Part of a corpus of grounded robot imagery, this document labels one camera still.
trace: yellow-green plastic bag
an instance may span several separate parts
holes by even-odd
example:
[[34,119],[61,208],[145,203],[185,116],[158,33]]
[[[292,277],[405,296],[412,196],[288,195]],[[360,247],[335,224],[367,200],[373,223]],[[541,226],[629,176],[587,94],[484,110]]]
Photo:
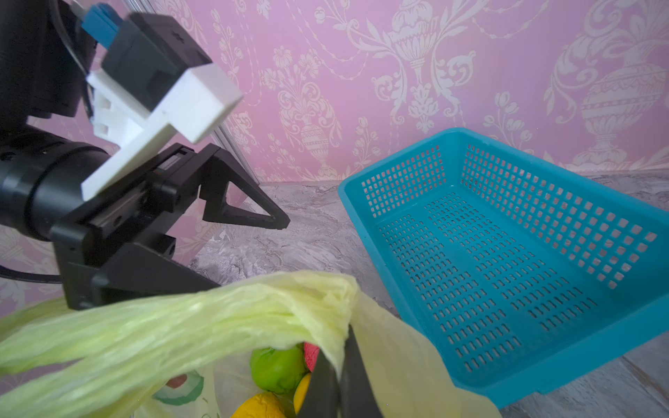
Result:
[[[16,312],[0,321],[0,375],[76,362],[0,397],[0,417],[228,418],[261,392],[253,349],[307,341],[340,373],[349,324],[385,418],[500,416],[455,388],[434,346],[354,278],[294,272],[79,312],[62,301]],[[174,402],[165,384],[177,377],[192,390]]]

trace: gray table surface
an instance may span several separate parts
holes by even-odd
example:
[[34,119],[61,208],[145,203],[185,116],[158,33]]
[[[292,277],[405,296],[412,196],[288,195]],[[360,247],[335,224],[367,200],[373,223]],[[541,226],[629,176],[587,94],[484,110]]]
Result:
[[[669,210],[669,171],[593,180]],[[226,225],[191,268],[221,284],[277,271],[341,272],[394,314],[397,310],[337,195],[337,186],[264,187],[290,216],[282,231]],[[257,205],[244,203],[258,211]],[[549,393],[502,410],[508,418],[669,418],[669,332]]]

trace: damask wallpaper pattern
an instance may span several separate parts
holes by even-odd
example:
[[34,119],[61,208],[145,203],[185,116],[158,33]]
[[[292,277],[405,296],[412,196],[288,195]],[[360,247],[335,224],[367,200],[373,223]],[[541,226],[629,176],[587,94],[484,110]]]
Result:
[[466,126],[572,171],[669,167],[666,0],[153,0],[246,97],[263,182]]

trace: lemon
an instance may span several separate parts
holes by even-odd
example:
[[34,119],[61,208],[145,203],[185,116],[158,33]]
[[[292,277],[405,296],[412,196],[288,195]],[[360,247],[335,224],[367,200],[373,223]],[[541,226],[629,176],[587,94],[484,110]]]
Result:
[[295,405],[295,413],[300,412],[302,404],[304,403],[304,398],[306,397],[306,391],[309,389],[309,382],[311,381],[311,373],[302,377],[300,384],[295,390],[295,396],[293,396],[293,405]]
[[276,395],[265,392],[244,402],[231,418],[286,418],[286,416]]

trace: blue plastic basket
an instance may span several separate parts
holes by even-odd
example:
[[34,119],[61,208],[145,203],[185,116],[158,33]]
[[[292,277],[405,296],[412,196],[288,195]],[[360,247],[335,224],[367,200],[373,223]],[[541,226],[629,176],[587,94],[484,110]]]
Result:
[[467,129],[339,195],[403,320],[498,407],[669,328],[669,214]]

